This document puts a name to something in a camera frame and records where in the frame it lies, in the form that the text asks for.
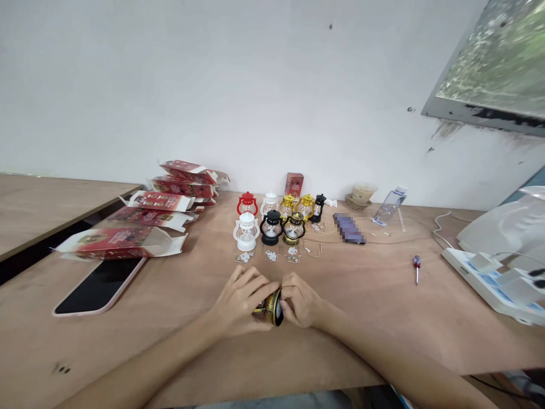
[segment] white wall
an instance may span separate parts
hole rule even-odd
[[[179,158],[230,190],[302,172],[313,195],[491,208],[545,139],[420,116],[486,2],[3,0],[0,170],[144,182]]]

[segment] gold lantern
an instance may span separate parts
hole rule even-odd
[[[293,197],[291,194],[284,196],[284,200],[282,200],[279,210],[282,220],[286,221],[286,219],[294,212],[294,200],[295,197]]]
[[[284,314],[282,313],[282,306],[280,305],[280,295],[282,289],[277,289],[274,293],[269,295],[264,301],[259,303],[254,312],[262,312],[265,315],[265,319],[275,327],[280,326],[284,320]]]
[[[314,214],[314,198],[309,194],[303,196],[295,207],[295,211],[303,215],[305,223],[308,222],[308,219]]]
[[[300,212],[293,212],[283,224],[284,243],[287,245],[298,245],[299,239],[306,233],[303,215]]]

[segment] red lantern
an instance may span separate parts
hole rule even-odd
[[[238,200],[237,212],[238,214],[252,213],[254,216],[257,215],[257,203],[252,193],[242,193]]]

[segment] window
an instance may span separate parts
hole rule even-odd
[[[422,114],[545,136],[545,0],[490,0]]]

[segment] water bottle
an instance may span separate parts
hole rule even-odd
[[[388,196],[386,196],[384,203],[376,211],[373,222],[381,226],[386,226],[403,201],[407,199],[406,192],[407,188],[402,186],[396,187],[396,190],[391,190]]]

